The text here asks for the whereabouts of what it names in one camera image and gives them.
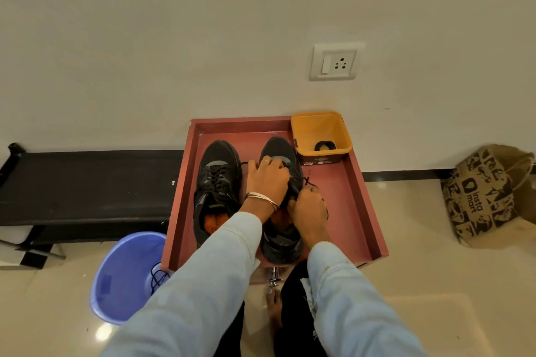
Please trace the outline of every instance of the black pants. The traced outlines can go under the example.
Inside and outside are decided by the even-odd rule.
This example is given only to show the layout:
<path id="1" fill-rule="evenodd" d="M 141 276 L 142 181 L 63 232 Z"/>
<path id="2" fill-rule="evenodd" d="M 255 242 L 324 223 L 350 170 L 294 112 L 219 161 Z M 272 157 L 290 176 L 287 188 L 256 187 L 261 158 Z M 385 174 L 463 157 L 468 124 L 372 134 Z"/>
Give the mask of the black pants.
<path id="1" fill-rule="evenodd" d="M 276 357 L 287 355 L 325 356 L 324 348 L 316 337 L 314 320 L 307 304 L 305 290 L 300 282 L 309 278 L 307 260 L 299 263 L 285 281 L 281 289 L 281 322 L 283 324 L 273 341 L 273 351 Z M 240 339 L 244 322 L 243 303 L 236 314 L 235 320 L 229 326 L 220 340 L 214 356 L 240 356 Z"/>

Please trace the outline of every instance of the yellow container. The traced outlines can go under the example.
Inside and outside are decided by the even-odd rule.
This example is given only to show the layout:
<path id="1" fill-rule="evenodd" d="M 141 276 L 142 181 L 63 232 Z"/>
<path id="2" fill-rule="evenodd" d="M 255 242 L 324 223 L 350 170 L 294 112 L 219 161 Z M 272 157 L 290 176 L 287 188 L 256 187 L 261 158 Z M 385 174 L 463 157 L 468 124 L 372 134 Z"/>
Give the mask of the yellow container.
<path id="1" fill-rule="evenodd" d="M 298 113 L 291 117 L 292 135 L 302 165 L 334 164 L 352 150 L 352 140 L 337 112 Z M 320 142 L 332 142 L 334 150 Z"/>

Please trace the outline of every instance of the denim shirt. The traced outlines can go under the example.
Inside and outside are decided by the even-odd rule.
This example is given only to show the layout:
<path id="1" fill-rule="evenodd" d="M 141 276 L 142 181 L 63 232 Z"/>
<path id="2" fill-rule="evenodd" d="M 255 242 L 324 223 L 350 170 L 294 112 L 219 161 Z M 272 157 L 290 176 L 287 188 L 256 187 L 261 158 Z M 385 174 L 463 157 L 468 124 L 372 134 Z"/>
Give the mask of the denim shirt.
<path id="1" fill-rule="evenodd" d="M 119 328 L 101 356 L 212 356 L 242 305 L 261 234 L 256 216 L 234 214 Z M 315 245 L 307 269 L 315 330 L 328 355 L 426 355 L 334 244 Z"/>

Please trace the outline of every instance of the black shoe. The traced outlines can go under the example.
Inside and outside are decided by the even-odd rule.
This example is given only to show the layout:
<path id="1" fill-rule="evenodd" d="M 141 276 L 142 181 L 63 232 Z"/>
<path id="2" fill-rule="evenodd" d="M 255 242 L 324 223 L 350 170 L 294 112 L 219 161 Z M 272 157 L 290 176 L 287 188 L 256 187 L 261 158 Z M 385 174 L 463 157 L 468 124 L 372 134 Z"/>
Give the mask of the black shoe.
<path id="1" fill-rule="evenodd" d="M 288 182 L 287 193 L 279 206 L 286 210 L 288 201 L 291 198 L 297 199 L 303 188 L 303 172 L 296 152 L 283 137 L 272 137 L 264 146 L 260 159 L 262 160 L 264 156 L 272 159 L 280 158 L 290 172 L 291 178 Z M 291 264 L 299 258 L 303 242 L 298 229 L 293 224 L 283 227 L 272 223 L 269 219 L 263 225 L 260 249 L 264 257 L 274 264 Z"/>
<path id="2" fill-rule="evenodd" d="M 242 169 L 234 147 L 223 140 L 209 145 L 199 164 L 193 195 L 193 233 L 198 247 L 240 209 L 241 182 Z"/>

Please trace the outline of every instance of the person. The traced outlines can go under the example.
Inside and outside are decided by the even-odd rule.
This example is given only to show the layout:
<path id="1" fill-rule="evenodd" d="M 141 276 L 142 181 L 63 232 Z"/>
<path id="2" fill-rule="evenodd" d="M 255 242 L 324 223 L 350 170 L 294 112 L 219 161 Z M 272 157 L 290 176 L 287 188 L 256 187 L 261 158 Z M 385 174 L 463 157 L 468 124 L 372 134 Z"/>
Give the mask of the person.
<path id="1" fill-rule="evenodd" d="M 260 165 L 254 160 L 248 164 L 247 192 L 280 204 L 288 180 L 280 159 L 265 157 Z M 239 355 L 240 337 L 238 346 L 222 350 L 222 345 L 228 345 L 225 339 L 232 328 L 241 333 L 243 300 L 257 265 L 262 224 L 273 211 L 264 199 L 246 198 L 239 212 L 119 328 L 101 355 Z M 319 190 L 304 186 L 288 211 L 310 253 L 283 285 L 281 297 L 274 290 L 269 296 L 272 322 L 278 321 L 273 327 L 276 355 L 425 355 L 417 337 L 331 243 Z M 307 299 L 305 311 L 297 311 L 292 293 Z"/>

